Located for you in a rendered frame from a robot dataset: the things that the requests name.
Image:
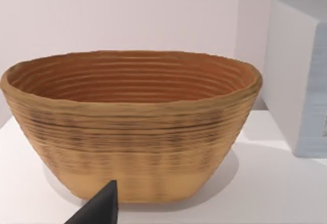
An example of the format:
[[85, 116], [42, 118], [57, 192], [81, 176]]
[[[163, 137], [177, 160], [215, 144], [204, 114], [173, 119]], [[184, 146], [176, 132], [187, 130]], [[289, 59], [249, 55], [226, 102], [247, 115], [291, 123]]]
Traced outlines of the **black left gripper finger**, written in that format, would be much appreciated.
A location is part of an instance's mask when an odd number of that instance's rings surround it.
[[111, 180], [64, 224], [117, 224], [118, 186]]

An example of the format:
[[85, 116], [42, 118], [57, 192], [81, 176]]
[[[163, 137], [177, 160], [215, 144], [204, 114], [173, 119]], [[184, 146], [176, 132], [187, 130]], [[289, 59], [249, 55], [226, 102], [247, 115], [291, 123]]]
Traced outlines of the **brown woven basket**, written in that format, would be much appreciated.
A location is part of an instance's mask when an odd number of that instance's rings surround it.
[[252, 64], [180, 51], [101, 50], [19, 62], [0, 89], [29, 143], [75, 196], [110, 180], [123, 203], [195, 195], [263, 84]]

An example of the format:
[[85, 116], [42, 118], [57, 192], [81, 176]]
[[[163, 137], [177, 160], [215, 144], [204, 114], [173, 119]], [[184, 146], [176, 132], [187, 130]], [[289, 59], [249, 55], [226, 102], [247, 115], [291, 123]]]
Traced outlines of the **pale microwave oven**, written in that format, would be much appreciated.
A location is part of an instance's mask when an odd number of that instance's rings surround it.
[[293, 154], [327, 159], [327, 0], [275, 0], [262, 98]]

